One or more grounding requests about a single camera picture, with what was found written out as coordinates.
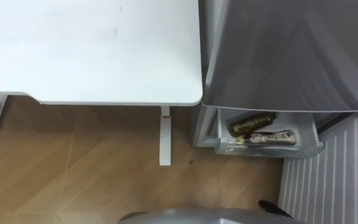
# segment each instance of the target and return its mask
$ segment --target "white shelf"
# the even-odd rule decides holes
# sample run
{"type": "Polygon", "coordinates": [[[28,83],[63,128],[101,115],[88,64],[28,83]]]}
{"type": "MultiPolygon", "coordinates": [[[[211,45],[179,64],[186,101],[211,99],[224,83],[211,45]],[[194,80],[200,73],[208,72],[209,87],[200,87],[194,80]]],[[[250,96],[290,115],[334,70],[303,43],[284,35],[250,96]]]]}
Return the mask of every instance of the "white shelf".
{"type": "Polygon", "coordinates": [[[218,154],[245,156],[311,157],[324,149],[323,143],[318,141],[317,130],[311,113],[279,113],[279,117],[273,124],[258,130],[292,130],[296,134],[296,144],[294,146],[238,144],[236,138],[230,135],[227,125],[256,113],[260,113],[260,111],[218,109],[217,124],[219,141],[215,147],[215,152],[218,154]]]}

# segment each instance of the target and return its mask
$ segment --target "ribbed plastic panel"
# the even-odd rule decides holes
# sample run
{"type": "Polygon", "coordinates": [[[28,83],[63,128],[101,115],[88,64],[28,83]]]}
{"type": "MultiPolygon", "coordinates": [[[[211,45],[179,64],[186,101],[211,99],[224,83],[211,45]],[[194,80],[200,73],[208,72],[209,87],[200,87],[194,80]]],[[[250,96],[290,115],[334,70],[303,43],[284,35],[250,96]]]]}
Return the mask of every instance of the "ribbed plastic panel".
{"type": "Polygon", "coordinates": [[[316,157],[285,160],[279,207],[305,223],[358,223],[357,125],[355,114],[320,135],[316,157]]]}

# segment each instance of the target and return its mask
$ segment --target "bottle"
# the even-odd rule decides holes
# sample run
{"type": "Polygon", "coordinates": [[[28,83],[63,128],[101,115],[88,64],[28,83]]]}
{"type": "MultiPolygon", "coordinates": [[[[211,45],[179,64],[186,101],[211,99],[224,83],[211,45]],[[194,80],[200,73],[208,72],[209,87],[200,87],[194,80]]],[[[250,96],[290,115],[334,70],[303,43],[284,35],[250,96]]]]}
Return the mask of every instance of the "bottle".
{"type": "Polygon", "coordinates": [[[227,128],[233,137],[247,136],[260,128],[272,124],[276,118],[278,118],[278,113],[263,112],[229,124],[227,128]]]}
{"type": "Polygon", "coordinates": [[[238,144],[264,144],[273,146],[294,146],[296,135],[291,130],[279,132],[255,132],[247,137],[238,137],[238,144]]]}

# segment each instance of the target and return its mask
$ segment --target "grey refrigerator door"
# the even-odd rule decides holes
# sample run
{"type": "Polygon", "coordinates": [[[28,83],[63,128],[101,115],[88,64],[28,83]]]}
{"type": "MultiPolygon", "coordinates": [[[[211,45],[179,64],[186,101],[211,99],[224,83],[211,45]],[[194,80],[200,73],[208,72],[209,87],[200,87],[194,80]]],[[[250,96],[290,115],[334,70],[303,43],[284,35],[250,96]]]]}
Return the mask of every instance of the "grey refrigerator door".
{"type": "Polygon", "coordinates": [[[205,105],[358,111],[358,1],[220,2],[205,105]]]}

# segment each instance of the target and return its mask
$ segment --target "desk top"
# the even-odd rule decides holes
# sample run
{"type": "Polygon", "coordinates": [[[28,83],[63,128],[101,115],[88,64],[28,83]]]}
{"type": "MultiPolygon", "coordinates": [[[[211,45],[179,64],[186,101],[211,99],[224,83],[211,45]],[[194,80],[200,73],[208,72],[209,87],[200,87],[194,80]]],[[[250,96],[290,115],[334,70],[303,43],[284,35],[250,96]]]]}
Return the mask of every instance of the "desk top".
{"type": "Polygon", "coordinates": [[[197,0],[0,0],[0,94],[193,105],[202,92],[197,0]]]}

